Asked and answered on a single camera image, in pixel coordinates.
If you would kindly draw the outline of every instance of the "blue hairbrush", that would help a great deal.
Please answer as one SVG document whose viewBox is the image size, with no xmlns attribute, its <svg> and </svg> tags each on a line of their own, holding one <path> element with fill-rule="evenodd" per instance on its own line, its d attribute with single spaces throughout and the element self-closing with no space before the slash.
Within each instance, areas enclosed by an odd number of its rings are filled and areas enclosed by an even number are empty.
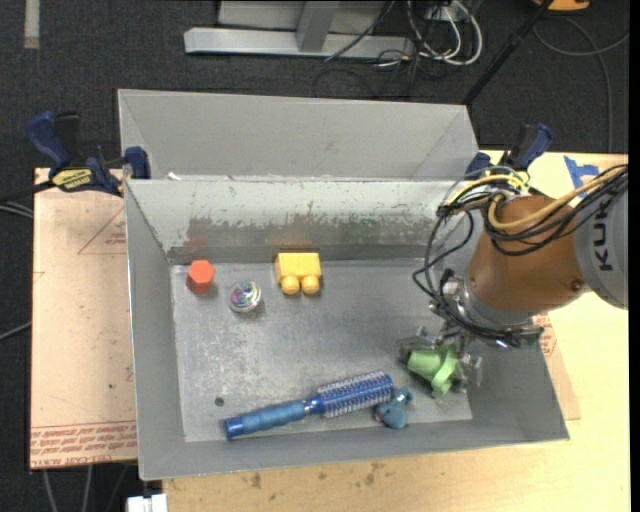
<svg viewBox="0 0 640 512">
<path fill-rule="evenodd" d="M 335 418 L 388 402 L 393 381 L 381 370 L 325 384 L 307 400 L 294 400 L 224 421 L 227 438 L 253 434 L 301 420 L 311 414 Z"/>
</svg>

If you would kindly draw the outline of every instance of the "cardboard sheet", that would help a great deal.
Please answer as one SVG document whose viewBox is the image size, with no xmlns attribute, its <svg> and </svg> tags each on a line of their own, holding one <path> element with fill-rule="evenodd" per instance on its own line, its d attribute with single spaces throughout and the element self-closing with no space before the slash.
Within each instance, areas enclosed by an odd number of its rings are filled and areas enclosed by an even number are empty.
<svg viewBox="0 0 640 512">
<path fill-rule="evenodd" d="M 30 467 L 137 458 L 124 204 L 35 197 Z"/>
</svg>

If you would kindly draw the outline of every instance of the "yellow toy block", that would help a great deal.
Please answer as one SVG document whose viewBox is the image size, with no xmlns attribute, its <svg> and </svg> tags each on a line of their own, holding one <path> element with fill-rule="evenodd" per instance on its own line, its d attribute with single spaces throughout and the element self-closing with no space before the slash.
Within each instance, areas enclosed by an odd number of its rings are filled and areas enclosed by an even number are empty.
<svg viewBox="0 0 640 512">
<path fill-rule="evenodd" d="M 317 252 L 281 252 L 275 261 L 276 279 L 287 295 L 298 290 L 307 295 L 320 291 L 320 257 Z"/>
</svg>

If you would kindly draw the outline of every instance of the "table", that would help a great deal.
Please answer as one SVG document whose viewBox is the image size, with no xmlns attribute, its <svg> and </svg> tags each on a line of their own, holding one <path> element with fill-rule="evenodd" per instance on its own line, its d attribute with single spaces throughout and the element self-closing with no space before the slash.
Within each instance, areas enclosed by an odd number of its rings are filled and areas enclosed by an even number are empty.
<svg viewBox="0 0 640 512">
<path fill-rule="evenodd" d="M 600 169 L 626 160 L 621 155 L 569 156 L 579 164 L 595 164 Z M 566 173 L 564 155 L 545 154 L 534 163 L 531 172 L 532 184 L 550 195 L 558 195 L 572 186 Z M 95 207 L 95 201 L 85 201 L 82 196 L 74 195 L 77 204 L 86 208 L 91 205 Z M 96 237 L 88 240 L 89 243 L 77 252 L 80 254 L 84 251 L 83 255 L 89 255 L 92 251 L 87 248 L 104 238 L 100 244 L 103 251 L 94 251 L 94 255 L 105 264 L 111 262 L 115 269 L 121 268 L 122 273 L 96 276 L 95 280 L 102 282 L 108 279 L 109 289 L 126 288 L 126 270 L 122 265 L 126 258 L 120 244 L 115 242 L 121 239 L 116 236 L 122 227 L 118 226 L 119 209 L 116 204 L 107 206 L 115 208 L 115 216 L 98 222 L 101 229 Z M 43 222 L 38 218 L 38 208 L 36 204 L 36 236 L 38 226 Z M 65 228 L 69 239 L 72 238 L 72 231 L 81 227 L 82 223 L 69 222 L 69 227 Z M 85 231 L 88 232 L 90 227 L 85 226 Z M 64 245 L 59 240 L 46 243 Z M 39 249 L 42 253 L 51 247 L 40 246 Z M 47 294 L 52 293 L 50 289 L 46 291 L 39 288 L 45 276 L 38 272 L 41 269 L 34 265 L 34 294 L 38 297 L 34 304 L 36 308 L 46 304 Z M 83 303 L 95 302 L 96 297 L 92 297 L 87 290 L 89 288 L 84 287 L 80 293 L 72 294 L 67 287 L 57 289 L 55 293 L 66 297 L 66 307 L 75 308 L 75 314 Z M 45 332 L 42 318 L 34 316 L 33 356 L 34 365 L 39 366 L 34 366 L 37 371 L 33 375 L 36 386 L 32 391 L 32 417 L 36 411 L 36 419 L 42 417 L 45 421 L 44 409 L 51 408 L 52 401 L 60 405 L 60 398 L 63 398 L 66 403 L 57 409 L 61 423 L 49 426 L 52 427 L 49 431 L 60 433 L 60 437 L 53 434 L 47 437 L 51 441 L 59 439 L 48 446 L 48 449 L 58 450 L 58 457 L 38 459 L 40 455 L 32 456 L 32 462 L 49 461 L 40 465 L 32 463 L 32 467 L 56 465 L 50 462 L 52 460 L 61 460 L 59 465 L 69 465 L 131 459 L 135 439 L 126 438 L 131 437 L 129 431 L 134 420 L 133 386 L 131 375 L 127 373 L 127 368 L 130 368 L 130 347 L 128 332 L 123 332 L 128 328 L 126 303 L 121 304 L 122 297 L 117 297 L 117 294 L 115 299 L 109 297 L 111 302 L 107 302 L 105 297 L 97 297 L 103 307 L 96 307 L 87 315 L 91 316 L 90 325 L 94 327 L 96 322 L 105 322 L 99 327 L 102 336 L 109 339 L 106 347 L 91 348 L 95 343 L 84 343 L 85 332 L 80 328 L 81 322 L 59 329 L 64 331 L 61 336 L 66 337 L 69 346 L 79 347 L 80 354 L 85 357 L 82 371 L 77 364 L 73 366 L 77 357 L 68 350 L 43 352 L 43 347 L 47 346 L 44 338 L 55 334 Z M 171 479 L 162 482 L 162 489 L 169 496 L 170 510 L 628 510 L 628 313 L 608 306 L 589 292 L 574 303 L 552 311 L 549 317 L 562 345 L 563 364 L 571 376 L 580 408 L 580 419 L 567 424 L 571 437 L 569 441 Z M 112 331 L 105 328 L 113 325 L 119 327 Z M 90 359 L 96 350 L 100 356 Z M 59 365 L 67 365 L 70 369 L 60 375 L 55 386 L 65 387 L 65 379 L 71 379 L 75 386 L 72 396 L 60 397 L 53 389 L 54 384 L 44 378 L 47 370 L 50 374 Z M 71 371 L 75 367 L 78 367 L 78 371 Z M 95 403 L 95 408 L 83 411 L 83 408 L 88 409 L 87 403 Z M 102 440 L 97 439 L 100 433 L 95 430 L 90 436 L 85 435 L 95 438 L 88 441 L 91 446 L 102 445 L 102 448 L 95 449 L 96 455 L 92 455 L 91 460 L 85 460 L 84 449 L 87 444 L 78 448 L 83 430 L 80 425 L 83 422 L 78 419 L 81 417 L 87 418 L 93 425 L 86 428 L 101 428 L 97 426 L 101 421 L 116 426 L 121 422 L 127 428 L 125 431 L 120 429 L 103 433 Z M 67 425 L 68 428 L 61 430 L 60 425 Z M 33 427 L 32 449 L 47 449 L 40 445 L 42 440 L 38 436 L 34 437 Z M 109 444 L 119 446 L 115 446 L 115 452 L 109 453 Z M 70 459 L 66 464 L 59 455 L 65 453 L 60 451 L 65 447 L 71 448 L 66 452 L 67 459 Z"/>
</svg>

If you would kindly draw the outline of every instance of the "black cable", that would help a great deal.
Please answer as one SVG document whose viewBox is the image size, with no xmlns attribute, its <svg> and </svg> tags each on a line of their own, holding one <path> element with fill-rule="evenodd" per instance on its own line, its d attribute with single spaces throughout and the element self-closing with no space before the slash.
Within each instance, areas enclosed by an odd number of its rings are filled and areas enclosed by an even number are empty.
<svg viewBox="0 0 640 512">
<path fill-rule="evenodd" d="M 374 90 L 374 88 L 361 75 L 359 75 L 355 71 L 351 71 L 349 69 L 326 69 L 326 70 L 322 71 L 321 73 L 319 73 L 316 77 L 314 77 L 313 82 L 311 83 L 311 88 L 313 90 L 313 95 L 316 98 L 320 98 L 321 97 L 318 94 L 318 85 L 320 84 L 320 80 L 322 80 L 322 78 L 324 78 L 325 76 L 328 76 L 328 75 L 330 75 L 332 73 L 342 73 L 344 75 L 355 77 L 361 85 L 364 85 L 367 89 L 369 89 L 369 92 L 371 93 L 371 96 L 368 97 L 369 99 L 378 99 L 378 98 L 380 98 L 380 95 Z M 335 96 L 335 95 L 332 95 L 331 97 L 332 98 L 339 98 L 339 96 Z"/>
<path fill-rule="evenodd" d="M 420 37 L 418 37 L 415 33 L 412 33 L 412 31 L 409 31 L 410 39 L 416 48 L 416 53 L 419 54 L 420 46 L 424 47 L 425 49 L 432 49 L 431 45 L 428 42 L 428 39 L 432 36 L 433 31 L 436 27 L 436 23 L 440 23 L 440 21 L 435 21 L 434 18 L 435 16 L 439 15 L 441 11 L 442 11 L 442 7 L 438 6 L 432 13 L 432 19 L 429 19 L 429 20 L 425 19 L 422 16 L 417 16 L 420 20 L 422 20 L 425 26 L 427 25 L 429 26 L 429 32 L 425 34 L 422 30 L 418 30 L 418 33 L 420 34 Z M 409 25 L 410 26 L 412 26 L 412 24 L 415 25 L 415 22 L 416 22 L 415 2 L 407 2 L 406 13 L 407 13 L 407 21 L 409 22 Z"/>
<path fill-rule="evenodd" d="M 449 256 L 449 254 L 451 254 L 451 253 L 453 253 L 453 252 L 455 252 L 457 250 L 462 249 L 465 245 L 467 245 L 469 240 L 471 240 L 471 237 L 473 236 L 473 229 L 474 229 L 473 216 L 469 212 L 465 212 L 465 214 L 466 214 L 467 218 L 469 219 L 469 230 L 467 231 L 467 236 L 464 238 L 464 240 L 462 240 L 462 242 L 460 242 L 455 247 L 447 250 L 443 254 L 439 255 L 435 260 L 433 260 L 431 262 L 425 261 L 425 266 L 424 266 L 425 271 L 429 270 L 431 267 L 433 267 L 436 263 L 438 263 L 443 258 Z"/>
<path fill-rule="evenodd" d="M 485 85 L 487 85 L 493 75 L 498 72 L 502 64 L 505 63 L 511 53 L 513 53 L 513 51 L 520 45 L 522 40 L 533 29 L 538 19 L 540 19 L 540 17 L 546 12 L 547 8 L 552 3 L 553 0 L 543 0 L 542 4 L 538 7 L 533 16 L 531 16 L 518 30 L 511 34 L 511 36 L 507 39 L 507 42 L 491 61 L 491 64 L 489 64 L 487 70 L 482 74 L 482 76 L 464 97 L 464 99 L 462 100 L 463 105 L 471 105 L 471 103 L 473 103 L 473 101 L 482 92 L 482 89 L 484 89 Z"/>
<path fill-rule="evenodd" d="M 559 53 L 561 55 L 566 55 L 568 57 L 591 57 L 593 55 L 597 55 L 598 53 L 604 53 L 604 52 L 607 52 L 609 50 L 613 50 L 614 48 L 616 48 L 616 47 L 620 46 L 622 43 L 624 43 L 627 39 L 629 39 L 629 31 L 627 31 L 627 33 L 624 34 L 615 43 L 611 43 L 611 44 L 609 44 L 607 46 L 603 46 L 602 48 L 596 48 L 595 50 L 592 50 L 590 52 L 573 52 L 573 51 L 569 51 L 569 50 L 563 50 L 562 48 L 558 48 L 557 46 L 553 46 L 551 43 L 549 43 L 546 40 L 544 40 L 540 36 L 540 34 L 538 33 L 538 28 L 537 27 L 533 29 L 533 33 L 535 34 L 535 36 L 538 39 L 538 41 L 540 41 L 544 46 L 546 46 L 550 50 L 553 50 L 554 52 L 557 52 L 557 53 Z"/>
<path fill-rule="evenodd" d="M 431 276 L 429 274 L 430 268 L 433 265 L 435 265 L 435 263 L 437 263 L 439 260 L 444 258 L 446 255 L 451 254 L 454 250 L 458 250 L 458 249 L 462 248 L 462 246 L 464 244 L 466 244 L 471 239 L 471 236 L 473 234 L 473 228 L 474 228 L 473 219 L 472 219 L 471 214 L 469 212 L 465 212 L 465 213 L 468 215 L 468 217 L 469 217 L 469 219 L 471 221 L 471 224 L 470 224 L 470 229 L 467 232 L 467 236 L 465 237 L 463 242 L 458 244 L 456 247 L 448 250 L 446 253 L 444 253 L 443 255 L 439 256 L 435 260 L 429 261 L 429 256 L 430 256 L 430 252 L 431 252 L 432 247 L 433 247 L 433 242 L 435 240 L 436 233 L 437 233 L 438 229 L 440 228 L 440 226 L 442 225 L 442 223 L 444 222 L 444 219 L 445 219 L 444 216 L 441 216 L 441 217 L 438 218 L 438 220 L 436 221 L 436 225 L 434 226 L 434 228 L 433 228 L 433 230 L 431 232 L 431 235 L 429 237 L 429 240 L 427 242 L 427 249 L 425 251 L 425 263 L 424 263 L 424 266 L 423 266 L 423 268 L 420 268 L 420 269 L 414 271 L 411 274 L 411 277 L 412 277 L 414 283 L 416 283 L 418 285 L 418 287 L 423 292 L 425 292 L 429 297 L 431 297 L 431 299 L 436 303 L 436 305 L 439 308 L 440 312 L 442 312 L 444 314 L 445 318 L 448 319 L 449 321 L 455 323 L 459 327 L 462 327 L 462 328 L 466 329 L 471 334 L 474 334 L 475 336 L 478 336 L 478 337 L 481 337 L 481 338 L 485 338 L 485 339 L 512 339 L 512 338 L 517 337 L 519 335 L 519 332 L 520 332 L 519 329 L 499 331 L 499 330 L 495 330 L 495 329 L 485 328 L 485 327 L 482 327 L 482 326 L 477 325 L 477 324 L 473 324 L 473 323 L 461 318 L 460 315 L 455 313 L 449 307 L 449 304 L 444 299 L 444 296 L 442 294 L 436 293 L 436 291 L 435 291 L 435 289 L 433 287 L 433 282 L 431 281 Z M 425 281 L 427 282 L 427 286 L 423 285 L 418 280 L 418 276 L 420 274 L 423 274 L 423 273 L 425 274 Z"/>
<path fill-rule="evenodd" d="M 451 206 L 447 205 L 445 206 L 439 206 L 439 210 L 443 215 L 455 215 L 456 213 L 463 211 L 469 211 L 469 210 L 477 210 L 480 205 L 475 206 L 474 208 L 467 208 L 470 204 L 475 203 L 477 201 L 481 201 L 481 200 L 488 200 L 491 198 L 493 194 L 491 192 L 475 192 L 474 194 L 470 194 L 467 195 L 465 194 L 463 198 L 458 199 L 455 202 L 455 208 L 452 208 Z"/>
<path fill-rule="evenodd" d="M 613 169 L 617 169 L 620 167 L 624 167 L 624 165 L 612 167 L 606 170 L 605 172 L 603 172 L 603 175 L 612 171 Z M 552 242 L 553 240 L 557 240 L 559 238 L 567 236 L 570 232 L 573 232 L 574 229 L 572 229 L 571 231 L 565 231 L 565 232 L 562 232 L 562 229 L 566 229 L 569 222 L 573 220 L 573 218 L 575 218 L 582 210 L 589 207 L 592 203 L 599 200 L 602 196 L 614 195 L 618 193 L 619 191 L 618 186 L 620 185 L 620 183 L 622 183 L 623 187 L 626 187 L 627 180 L 628 180 L 628 171 L 620 173 L 619 175 L 612 178 L 610 181 L 603 183 L 597 189 L 592 191 L 590 194 L 584 197 L 580 201 L 580 203 L 578 203 L 578 205 L 576 205 L 574 208 L 566 212 L 564 215 L 558 217 L 557 219 L 554 219 L 551 222 L 547 222 L 561 208 L 563 208 L 566 204 L 568 204 L 570 200 L 559 204 L 557 208 L 552 210 L 550 213 L 548 213 L 545 217 L 540 219 L 538 222 L 517 233 L 506 233 L 504 231 L 495 229 L 489 222 L 486 214 L 486 209 L 485 209 L 483 211 L 483 216 L 485 219 L 485 230 L 487 231 L 487 234 L 492 238 L 492 240 L 495 240 L 495 241 L 520 241 L 524 243 L 529 243 L 531 246 L 541 248 L 544 245 L 547 245 L 548 243 Z M 527 242 L 527 239 L 533 236 L 537 236 L 545 232 L 548 232 L 551 229 L 555 228 L 556 226 L 561 226 L 561 228 L 559 230 L 556 229 L 551 235 L 549 235 L 544 240 L 538 241 L 538 242 Z M 517 255 L 517 253 L 514 253 L 514 252 L 509 252 L 508 254 L 512 256 Z"/>
<path fill-rule="evenodd" d="M 597 56 L 598 60 L 600 62 L 600 67 L 602 68 L 602 74 L 604 76 L 604 82 L 605 82 L 605 87 L 606 87 L 606 94 L 607 94 L 607 152 L 608 153 L 612 153 L 613 152 L 613 101 L 612 101 L 612 94 L 611 94 L 611 78 L 609 77 L 609 71 L 607 69 L 607 65 L 604 61 L 604 58 L 602 57 L 602 54 L 607 51 L 610 50 L 612 48 L 615 48 L 616 46 L 618 46 L 619 44 L 623 43 L 624 41 L 626 41 L 626 39 L 629 37 L 629 33 L 627 32 L 627 34 L 625 34 L 619 41 L 616 41 L 615 43 L 613 43 L 612 45 L 606 46 L 604 48 L 598 48 L 598 45 L 595 43 L 595 41 L 593 40 L 593 38 L 589 35 L 589 33 L 582 28 L 578 23 L 576 23 L 575 21 L 569 19 L 569 18 L 563 18 L 567 23 L 573 25 L 576 29 L 578 29 L 582 35 L 584 35 L 587 40 L 589 41 L 589 43 L 591 44 L 591 46 L 594 48 L 594 50 L 592 52 L 566 52 L 564 50 L 561 50 L 559 48 L 555 48 L 551 45 L 549 45 L 546 41 L 544 41 L 543 39 L 540 38 L 540 35 L 537 34 L 535 31 L 535 35 L 538 38 L 538 40 L 547 48 L 551 49 L 552 51 L 558 52 L 561 55 L 568 55 L 568 56 L 573 56 L 573 57 L 588 57 L 588 56 Z"/>
<path fill-rule="evenodd" d="M 30 196 L 31 194 L 36 194 L 38 192 L 47 190 L 49 188 L 53 188 L 55 186 L 56 185 L 50 180 L 45 181 L 43 183 L 39 183 L 38 185 L 31 185 L 30 187 L 23 188 L 21 190 L 17 190 L 16 192 L 12 192 L 11 194 L 8 194 L 6 196 L 0 197 L 0 204 L 5 204 L 15 199 L 22 199 L 24 197 Z"/>
<path fill-rule="evenodd" d="M 53 512 L 58 512 L 58 505 L 56 504 L 56 499 L 53 496 L 53 491 L 51 490 L 51 482 L 49 481 L 49 472 L 46 469 L 42 470 L 42 478 L 44 480 L 44 488 L 47 491 L 47 498 L 49 499 L 49 506 Z"/>
<path fill-rule="evenodd" d="M 432 8 L 431 12 L 431 17 L 430 18 L 425 18 L 422 14 L 420 14 L 418 12 L 418 10 L 416 9 L 416 2 L 415 0 L 411 2 L 411 14 L 413 16 L 415 16 L 416 18 L 420 19 L 421 21 L 423 21 L 425 24 L 429 23 L 429 22 L 433 22 L 434 18 L 437 18 L 438 16 L 440 16 L 440 14 L 442 13 L 442 6 L 441 5 L 436 5 Z"/>
<path fill-rule="evenodd" d="M 376 19 L 373 21 L 373 23 L 371 25 L 369 25 L 364 32 L 362 32 L 359 36 L 357 36 L 353 41 L 351 41 L 347 46 L 345 46 L 344 48 L 342 48 L 341 50 L 338 50 L 336 53 L 334 53 L 333 55 L 327 57 L 324 61 L 325 62 L 329 62 L 333 59 L 337 59 L 338 57 L 341 57 L 342 55 L 344 55 L 345 53 L 347 53 L 349 50 L 351 50 L 351 48 L 353 48 L 355 45 L 357 45 L 360 41 L 362 41 L 367 35 L 369 35 L 369 33 L 383 20 L 387 17 L 387 14 L 389 14 L 389 12 L 391 11 L 391 8 L 393 7 L 393 5 L 395 4 L 395 0 L 392 0 L 390 2 L 387 2 L 386 7 L 384 7 L 381 11 L 380 14 L 376 17 Z"/>
<path fill-rule="evenodd" d="M 383 8 L 381 13 L 380 13 L 379 20 L 374 21 L 372 26 L 376 25 L 377 23 L 382 21 L 382 19 L 385 18 L 387 16 L 387 14 L 388 14 L 388 11 L 391 10 L 391 7 L 392 7 L 392 5 L 387 5 L 386 8 Z M 438 22 L 433 22 L 433 20 L 431 20 L 431 21 L 432 21 L 431 28 L 436 26 L 437 23 L 440 23 L 440 24 L 442 23 L 442 22 L 439 22 L 439 21 Z M 338 54 L 343 54 L 346 51 L 348 51 L 348 49 L 350 49 L 353 46 L 355 46 L 371 30 L 372 30 L 372 28 L 370 26 L 364 32 L 362 32 L 356 38 L 356 40 L 352 41 L 347 47 L 343 48 L 342 50 L 340 50 L 336 54 L 332 55 L 331 57 L 328 57 L 327 59 L 325 59 L 325 62 L 329 61 L 329 60 L 332 60 L 334 58 L 337 58 L 339 56 Z M 349 74 L 351 76 L 355 76 L 358 79 L 358 81 L 360 83 L 364 84 L 365 87 L 367 89 L 369 89 L 369 91 L 371 92 L 371 96 L 369 96 L 368 99 L 387 99 L 389 96 L 397 96 L 396 94 L 389 94 L 388 92 L 389 92 L 391 86 L 395 83 L 395 81 L 397 80 L 397 78 L 401 74 L 406 74 L 406 76 L 407 76 L 406 90 L 404 91 L 404 93 L 401 93 L 401 95 L 403 97 L 409 97 L 409 96 L 411 96 L 413 87 L 416 84 L 416 79 L 418 77 L 418 73 L 426 76 L 429 79 L 438 80 L 438 79 L 442 79 L 442 78 L 451 76 L 453 73 L 460 71 L 460 69 L 462 68 L 462 66 L 445 65 L 444 62 L 442 60 L 439 60 L 439 59 L 433 60 L 433 59 L 427 59 L 427 58 L 422 57 L 420 55 L 419 44 L 415 40 L 415 35 L 413 34 L 413 32 L 409 28 L 407 28 L 406 37 L 407 37 L 407 39 L 409 41 L 411 41 L 411 46 L 413 48 L 412 52 L 407 53 L 405 51 L 401 51 L 401 50 L 397 50 L 397 49 L 388 49 L 388 50 L 385 50 L 385 51 L 381 52 L 376 59 L 370 59 L 370 60 L 360 61 L 359 62 L 359 63 L 363 63 L 363 64 L 373 65 L 374 67 L 376 67 L 376 69 L 378 71 L 383 71 L 384 72 L 384 71 L 388 70 L 388 71 L 393 73 L 391 79 L 385 84 L 385 86 L 383 87 L 383 89 L 380 92 L 376 92 L 370 84 L 365 83 L 364 77 L 362 77 L 361 75 L 359 75 L 359 74 L 357 74 L 355 72 L 347 71 L 347 70 L 327 70 L 327 71 L 324 71 L 324 72 L 320 73 L 317 77 L 314 78 L 313 83 L 312 83 L 314 95 L 316 97 L 319 97 L 318 88 L 317 88 L 319 81 L 324 76 L 326 76 L 326 75 L 328 75 L 330 73 L 334 73 L 334 72 L 345 73 L 345 74 Z M 469 45 L 471 46 L 471 50 L 472 50 L 473 41 L 471 41 L 467 46 L 469 46 Z M 460 54 L 464 56 L 466 53 L 468 53 L 468 50 L 465 48 L 465 41 L 463 41 L 462 42 L 462 49 L 460 51 Z M 389 54 L 397 54 L 398 57 L 399 57 L 397 62 L 394 63 L 393 59 L 389 58 Z M 441 65 L 441 69 L 443 69 L 444 71 L 442 73 L 429 72 L 427 69 L 425 69 L 423 67 L 423 64 L 422 64 L 423 60 L 432 60 L 434 63 L 440 64 Z"/>
<path fill-rule="evenodd" d="M 12 336 L 15 336 L 16 334 L 27 330 L 29 327 L 31 327 L 31 322 L 26 322 L 26 323 L 24 323 L 22 325 L 19 325 L 18 327 L 14 327 L 13 329 L 9 329 L 7 332 L 4 332 L 4 333 L 0 334 L 0 341 L 9 339 Z"/>
<path fill-rule="evenodd" d="M 517 191 L 517 190 L 516 190 L 516 189 L 515 189 L 515 188 L 514 188 L 514 187 L 513 187 L 513 186 L 512 186 L 512 185 L 511 185 L 507 180 L 506 180 L 506 178 L 505 178 L 504 183 L 499 182 L 499 181 L 495 181 L 495 182 L 493 182 L 493 185 L 494 185 L 494 186 L 498 186 L 498 185 L 499 185 L 499 186 L 502 188 L 502 190 L 508 190 L 508 191 L 513 192 L 513 193 L 515 193 L 515 194 L 518 194 L 518 193 L 519 193 L 519 192 L 518 192 L 518 191 Z M 472 190 L 475 190 L 475 189 L 478 189 L 478 188 L 484 188 L 484 187 L 486 187 L 486 186 L 487 186 L 487 183 L 478 183 L 478 184 L 476 184 L 476 185 L 473 185 L 473 186 L 471 186 L 471 187 L 470 187 L 470 188 L 465 192 L 464 197 L 466 197 L 466 196 L 467 196 L 467 194 L 468 194 L 469 192 L 471 192 Z M 487 193 L 487 194 L 488 194 L 489 196 L 492 196 L 492 195 L 495 195 L 495 194 L 496 194 L 496 192 L 489 192 L 489 193 Z M 462 203 L 460 202 L 460 199 L 462 199 L 462 198 L 460 198 L 460 197 L 459 197 L 459 198 L 457 198 L 457 199 L 456 199 L 456 201 L 455 201 L 454 203 L 451 203 L 451 204 L 447 204 L 447 205 L 440 205 L 440 206 L 438 207 L 438 209 L 439 209 L 439 210 L 441 210 L 441 212 L 450 212 L 450 211 L 455 211 L 455 210 L 458 210 L 458 209 L 460 209 L 460 208 L 464 207 L 466 204 L 468 204 L 468 203 L 470 203 L 470 202 L 472 202 L 472 201 L 475 201 L 475 199 L 473 199 L 473 196 L 472 196 L 472 198 L 467 198 L 468 200 L 466 200 L 466 201 L 464 201 L 464 202 L 462 202 Z"/>
<path fill-rule="evenodd" d="M 91 491 L 91 478 L 93 475 L 93 466 L 90 465 L 87 469 L 87 481 L 84 485 L 84 495 L 82 497 L 82 512 L 87 512 L 89 506 L 89 492 Z"/>
<path fill-rule="evenodd" d="M 4 213 L 11 213 L 13 215 L 19 215 L 20 217 L 25 217 L 27 219 L 33 219 L 33 215 L 20 209 L 20 208 L 15 208 L 13 206 L 3 206 L 0 205 L 0 212 L 4 212 Z"/>
<path fill-rule="evenodd" d="M 615 166 L 607 169 L 603 174 L 612 171 L 613 169 L 617 169 L 623 166 Z M 523 229 L 517 233 L 506 233 L 502 230 L 495 229 L 487 215 L 487 209 L 483 210 L 483 217 L 485 221 L 485 231 L 489 235 L 492 240 L 493 246 L 499 252 L 508 255 L 508 256 L 522 256 L 525 254 L 532 253 L 536 250 L 541 249 L 542 247 L 550 244 L 555 240 L 559 240 L 565 236 L 573 233 L 578 226 L 574 226 L 571 229 L 567 230 L 567 227 L 571 224 L 571 222 L 575 219 L 575 217 L 580 214 L 583 210 L 590 207 L 593 203 L 600 200 L 603 196 L 616 196 L 620 194 L 623 190 L 626 189 L 628 183 L 628 170 L 623 171 L 622 173 L 614 176 L 610 181 L 601 184 L 597 189 L 593 190 L 590 194 L 585 196 L 574 208 L 567 211 L 564 215 L 559 216 L 551 222 L 547 222 L 551 217 L 556 215 L 556 213 L 564 207 L 569 201 L 560 204 L 557 208 L 548 213 L 544 218 L 540 219 L 534 225 L 529 228 Z M 596 210 L 588 214 L 587 218 L 591 215 L 595 214 Z M 579 225 L 582 225 L 586 219 L 580 222 Z M 529 239 L 533 236 L 541 235 L 544 233 L 548 233 L 545 238 L 539 240 L 537 242 L 530 242 Z M 525 243 L 529 245 L 526 249 L 521 249 L 517 251 L 511 251 L 504 249 L 499 245 L 498 242 L 513 242 L 518 241 L 521 243 Z"/>
<path fill-rule="evenodd" d="M 116 481 L 116 485 L 113 488 L 113 491 L 111 492 L 111 496 L 109 496 L 109 501 L 107 501 L 107 507 L 104 509 L 105 512 L 111 512 L 111 509 L 116 500 L 116 496 L 120 491 L 120 486 L 122 485 L 122 481 L 124 480 L 124 477 L 127 474 L 128 469 L 129 469 L 129 466 L 125 464 L 124 467 L 122 468 L 122 471 L 120 472 L 120 476 L 118 477 L 118 480 Z"/>
<path fill-rule="evenodd" d="M 427 20 L 423 16 L 420 16 L 417 12 L 415 12 L 415 7 L 413 7 L 413 11 L 414 11 L 414 15 L 421 21 L 425 22 L 425 24 L 427 22 L 430 22 L 429 31 L 427 33 L 425 33 L 424 31 L 421 32 L 423 39 L 425 40 L 430 37 L 434 27 L 438 25 L 443 25 L 442 21 L 434 21 L 433 19 Z M 473 51 L 473 38 L 471 38 L 470 42 L 468 43 L 466 42 L 466 39 L 464 38 L 464 30 L 466 28 L 467 28 L 466 24 L 463 24 L 459 28 L 459 30 L 461 31 L 461 49 L 460 49 L 459 55 L 463 56 L 465 60 L 468 60 L 469 52 Z M 452 66 L 447 64 L 443 59 L 428 58 L 422 55 L 422 52 L 420 49 L 421 42 L 417 38 L 413 30 L 411 30 L 410 27 L 407 28 L 407 33 L 405 34 L 405 37 L 411 43 L 412 51 L 410 53 L 407 53 L 406 51 L 397 50 L 397 49 L 388 49 L 381 52 L 378 55 L 377 59 L 373 61 L 372 60 L 366 61 L 366 63 L 373 64 L 374 66 L 376 66 L 378 71 L 385 71 L 387 68 L 391 70 L 393 66 L 393 73 L 394 73 L 393 77 L 387 83 L 387 86 L 385 87 L 385 89 L 379 94 L 381 98 L 385 97 L 385 93 L 388 90 L 389 86 L 393 84 L 393 82 L 400 75 L 400 73 L 407 75 L 406 90 L 403 96 L 410 97 L 411 94 L 413 93 L 413 88 L 417 82 L 418 74 L 424 75 L 427 77 L 427 79 L 430 79 L 430 80 L 440 80 L 445 77 L 449 77 L 456 72 L 459 72 L 464 67 L 464 66 Z M 399 58 L 396 62 L 393 62 L 393 61 L 389 62 L 390 59 L 388 57 L 385 58 L 385 56 L 387 56 L 388 54 L 397 54 Z M 438 69 L 440 69 L 441 72 L 434 73 L 432 71 L 429 71 L 427 68 L 424 67 L 423 65 L 424 61 L 430 61 L 433 63 L 432 65 L 439 66 Z"/>
</svg>

